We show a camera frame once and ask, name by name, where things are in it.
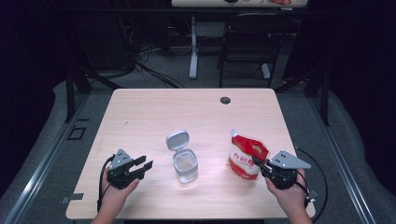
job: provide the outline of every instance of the black mount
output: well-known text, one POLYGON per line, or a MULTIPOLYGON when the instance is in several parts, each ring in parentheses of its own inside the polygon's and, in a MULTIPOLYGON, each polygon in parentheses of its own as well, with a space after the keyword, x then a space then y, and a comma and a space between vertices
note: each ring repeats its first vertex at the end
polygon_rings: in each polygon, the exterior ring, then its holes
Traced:
POLYGON ((140 165, 146 161, 146 156, 132 159, 126 152, 120 149, 114 157, 108 169, 107 181, 117 189, 125 189, 135 179, 143 179, 145 172, 152 167, 152 161, 146 163, 142 168, 130 172, 134 165, 140 165))
POLYGON ((289 189, 297 180, 297 169, 309 169, 311 165, 281 150, 271 160, 262 161, 252 156, 254 164, 260 167, 262 176, 268 177, 277 189, 289 189))

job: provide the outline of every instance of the metal rail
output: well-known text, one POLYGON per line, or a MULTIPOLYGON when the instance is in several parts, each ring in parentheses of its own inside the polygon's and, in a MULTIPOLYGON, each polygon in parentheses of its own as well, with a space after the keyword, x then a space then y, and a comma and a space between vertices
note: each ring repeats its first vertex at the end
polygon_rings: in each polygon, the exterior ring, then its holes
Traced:
POLYGON ((344 155, 340 147, 338 146, 334 135, 332 134, 331 127, 326 126, 323 120, 321 119, 321 116, 318 112, 319 109, 318 102, 312 97, 309 97, 307 99, 308 99, 308 103, 311 105, 312 110, 314 110, 315 117, 317 118, 322 131, 325 133, 326 138, 329 141, 329 144, 332 149, 331 153, 332 153, 332 158, 334 159, 335 166, 337 167, 340 176, 343 179, 344 184, 346 185, 346 190, 349 193, 350 199, 355 205, 359 217, 361 218, 361 223, 375 224, 376 223, 375 219, 366 201, 364 200, 363 195, 361 194, 361 190, 357 182, 355 181, 355 178, 353 177, 352 173, 349 170, 344 155))
POLYGON ((22 223, 24 216, 30 208, 35 196, 40 191, 50 169, 55 163, 58 155, 61 152, 61 144, 67 137, 67 134, 73 129, 74 123, 77 121, 78 113, 87 104, 89 95, 82 94, 77 102, 77 111, 73 118, 68 123, 65 123, 55 139, 54 144, 49 148, 49 152, 44 156, 43 160, 38 164, 37 169, 26 185, 21 197, 15 203, 11 212, 9 213, 5 223, 22 223))

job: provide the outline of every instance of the red snack bag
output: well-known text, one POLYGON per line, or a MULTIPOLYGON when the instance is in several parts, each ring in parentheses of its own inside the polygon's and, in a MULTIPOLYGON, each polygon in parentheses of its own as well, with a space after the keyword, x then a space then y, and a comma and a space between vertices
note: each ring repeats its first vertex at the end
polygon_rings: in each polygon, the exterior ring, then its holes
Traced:
POLYGON ((252 155, 264 161, 268 155, 266 146, 258 140, 239 135, 236 130, 231 130, 231 147, 229 162, 233 171, 246 180, 255 180, 260 172, 260 167, 254 164, 252 155))
POLYGON ((280 5, 283 5, 283 6, 288 5, 288 4, 291 3, 291 0, 270 0, 270 1, 273 2, 273 3, 277 3, 277 4, 280 4, 280 5))

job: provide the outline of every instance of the clear plastic container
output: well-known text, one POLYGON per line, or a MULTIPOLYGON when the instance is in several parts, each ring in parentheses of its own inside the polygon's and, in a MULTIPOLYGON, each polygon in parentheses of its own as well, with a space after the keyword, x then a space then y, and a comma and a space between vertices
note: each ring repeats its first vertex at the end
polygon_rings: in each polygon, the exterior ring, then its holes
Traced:
POLYGON ((166 137, 166 145, 175 151, 174 167, 180 183, 189 183, 198 177, 198 160, 191 149, 184 148, 190 141, 186 130, 176 131, 166 137))

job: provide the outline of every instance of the chair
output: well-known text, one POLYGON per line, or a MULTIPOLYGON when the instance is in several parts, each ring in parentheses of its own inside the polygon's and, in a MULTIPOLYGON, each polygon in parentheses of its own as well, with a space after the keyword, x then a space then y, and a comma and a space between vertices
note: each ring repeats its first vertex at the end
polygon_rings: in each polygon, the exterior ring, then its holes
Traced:
POLYGON ((269 88, 280 43, 289 27, 290 20, 282 15, 243 13, 231 17, 225 23, 223 31, 218 61, 219 86, 222 87, 224 62, 257 63, 258 69, 264 63, 270 63, 272 66, 267 86, 269 88))

